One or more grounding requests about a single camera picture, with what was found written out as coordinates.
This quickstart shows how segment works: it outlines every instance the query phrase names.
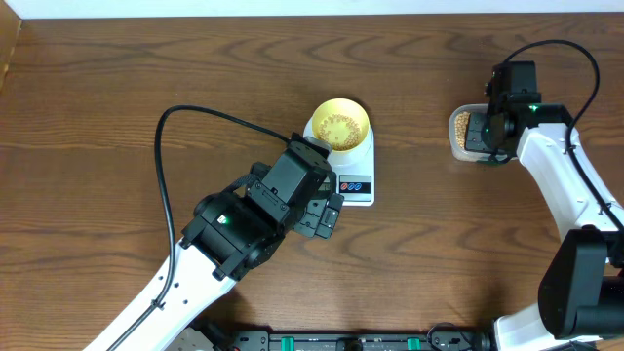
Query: black cable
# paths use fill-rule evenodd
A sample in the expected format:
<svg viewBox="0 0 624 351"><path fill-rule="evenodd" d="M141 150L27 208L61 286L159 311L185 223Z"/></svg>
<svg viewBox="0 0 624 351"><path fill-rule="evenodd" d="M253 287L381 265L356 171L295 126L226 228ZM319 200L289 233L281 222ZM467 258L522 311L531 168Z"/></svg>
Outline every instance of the black cable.
<svg viewBox="0 0 624 351"><path fill-rule="evenodd" d="M576 117L574 117L574 119L569 124L569 126L567 126L567 130L565 131L565 151L569 155L569 158L572 161L574 168L578 172L578 175L581 177L581 179L583 179L583 182L585 183L589 191L592 193L592 195L594 195L594 198L596 198L598 205L601 207L601 212L603 212L611 220L611 222L613 222L613 224L615 225L618 231L624 232L624 226L619 221L619 219L615 216L615 214L613 214L613 212L611 211L610 205L608 205L605 202L605 199L603 199L601 194L598 192L598 189L596 189L594 184L592 184L592 181L590 180L590 178L585 174L585 171L581 167L580 163L578 162L578 159L576 158L576 154L574 153L575 146L572 145L572 142L571 142L571 136L572 136L572 131L574 130L574 126L576 126L576 123L578 122L578 120L581 119L581 116L583 116L583 114L585 113L589 105L592 103L592 101L594 101L594 98L596 97L596 94L598 93L598 87L601 84L601 73L600 73L600 70L598 69L598 63L596 62L596 59L585 48L583 48L582 46L574 42L570 42L570 41L562 40L562 39L551 39L551 40L538 41L538 42L523 46L520 49L516 50L514 53L512 53L509 57L507 57L503 61L503 63L509 62L509 60L512 59L515 55L527 49L534 48L537 46L542 46L542 45L549 45L549 44L567 45L578 50L590 61L590 63L592 64L592 68L594 68L594 76L596 77L594 91L587 99L587 102L585 102L585 104L583 105L583 108L581 108L581 110L578 112ZM614 257L616 255L619 256L621 254L621 253L616 252L616 251L621 250L620 248L621 240L622 240L621 237L622 235L616 236L615 243L611 247L611 252L609 253L609 257Z"/></svg>
<svg viewBox="0 0 624 351"><path fill-rule="evenodd" d="M193 105L178 105L178 106L170 107L167 111L165 111L165 113L163 113L160 120L158 121L158 126L156 127L156 135L154 137L154 161L156 163L156 177L158 178L158 186L160 187L160 197L161 197L161 200L163 201L163 207L165 208L165 219L167 222L167 231L169 234L169 268L167 271L167 280L165 281L165 286L163 287L163 289L160 291L158 296L156 296L156 298L152 300L152 303L149 305L149 307L147 307L145 312L143 312L143 314L141 314L140 317L138 317L136 321L132 323L132 325L129 326L128 329L124 331L124 333L121 334L121 336L119 336L119 338L117 338L117 340L115 340L115 342L113 342L112 345L110 345L110 347L108 348L108 351L115 350L117 347L119 347L119 345L121 345L121 343L124 342L124 340L132 332L134 332L135 329L138 328L138 326L140 326L140 324L143 323L143 321L145 321L145 319L147 319L147 317L156 308L162 308L164 306L164 304L162 303L163 299L165 298L165 295L169 291L169 288L171 287L172 282L174 281L174 272L176 271L176 231L174 230L174 218L172 216L171 205L169 204L167 184L165 183L165 174L163 172L163 159L161 156L161 139L162 139L163 129L165 128L165 122L167 121L167 118L169 117L169 115L171 115L172 113L176 111L196 111L196 112L208 113L213 116L221 117L228 121L235 122L242 126L245 126L253 130L263 132L270 136L276 137L285 143L289 142L289 139L285 136L282 136L281 134L278 134L266 128L262 128L255 124L249 123L242 119L238 119L236 117L230 116L223 112L215 111L206 107L193 106Z"/></svg>
<svg viewBox="0 0 624 351"><path fill-rule="evenodd" d="M435 324L433 327L431 327L431 329L427 332L427 342L429 343L431 348L434 349L434 351L442 351L440 348L438 348L438 346L434 345L434 343L431 340L431 334L433 333L433 331L435 329L439 328L440 326L450 326L451 328L455 329L457 332L459 332L459 334L461 335L461 338L463 338L464 341L466 341L468 343L468 345L470 345L469 348L463 349L463 350L459 350L459 351L474 350L475 347L474 347L472 341L468 340L468 337L466 337L466 334L464 334L458 326L456 326L455 324L453 324L451 322L440 322L440 323Z"/></svg>

